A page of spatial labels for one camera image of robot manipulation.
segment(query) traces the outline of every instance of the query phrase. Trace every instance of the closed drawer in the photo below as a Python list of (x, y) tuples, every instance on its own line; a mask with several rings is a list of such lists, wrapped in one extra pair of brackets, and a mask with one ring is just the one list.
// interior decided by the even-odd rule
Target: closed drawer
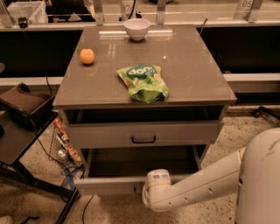
[(221, 122), (126, 122), (71, 124), (72, 144), (79, 148), (213, 144)]
[(166, 169), (171, 182), (197, 172), (195, 146), (133, 147), (86, 150), (85, 178), (74, 181), (81, 194), (141, 193), (151, 170)]

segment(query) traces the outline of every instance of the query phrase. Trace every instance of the white bowl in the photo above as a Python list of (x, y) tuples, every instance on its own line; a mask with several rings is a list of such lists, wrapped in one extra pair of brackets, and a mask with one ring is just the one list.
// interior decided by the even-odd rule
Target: white bowl
[(132, 18), (126, 20), (124, 28), (127, 34), (134, 40), (141, 40), (148, 33), (151, 23), (144, 18)]

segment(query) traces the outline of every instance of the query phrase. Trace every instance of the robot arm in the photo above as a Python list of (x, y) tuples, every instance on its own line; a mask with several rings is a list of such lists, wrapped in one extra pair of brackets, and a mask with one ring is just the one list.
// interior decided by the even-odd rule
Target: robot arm
[(143, 203), (164, 212), (238, 193), (235, 223), (280, 223), (280, 128), (257, 135), (240, 149), (171, 185), (167, 170), (151, 171)]

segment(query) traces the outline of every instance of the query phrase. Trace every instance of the floor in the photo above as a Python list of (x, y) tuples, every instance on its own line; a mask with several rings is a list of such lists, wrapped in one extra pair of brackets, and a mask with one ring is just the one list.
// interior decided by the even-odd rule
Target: floor
[[(254, 118), (251, 115), (253, 109), (254, 107), (229, 108), (224, 118), (225, 125), (216, 143), (209, 148), (203, 167), (246, 146), (256, 134), (272, 128), (262, 117)], [(53, 125), (40, 138), (47, 151), (50, 149), (52, 133)], [(38, 178), (58, 185), (64, 179), (61, 168), (49, 160), (38, 142), (24, 155), (22, 163)], [(81, 196), (74, 203), (65, 223), (83, 223), (83, 211), (90, 198), (91, 196)], [(84, 213), (84, 223), (234, 224), (235, 201), (236, 194), (233, 194), (166, 213), (155, 213), (142, 204), (140, 195), (94, 196)], [(0, 217), (10, 215), (15, 224), (29, 216), (39, 219), (29, 220), (27, 223), (53, 224), (64, 205), (65, 202), (59, 196), (0, 179)]]

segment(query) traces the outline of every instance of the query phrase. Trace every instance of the snack bag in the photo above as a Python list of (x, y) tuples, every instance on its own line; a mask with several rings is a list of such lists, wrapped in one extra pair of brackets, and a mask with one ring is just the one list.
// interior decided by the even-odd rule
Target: snack bag
[(168, 96), (169, 88), (161, 78), (161, 67), (154, 65), (127, 66), (117, 70), (129, 95), (140, 102), (154, 102)]

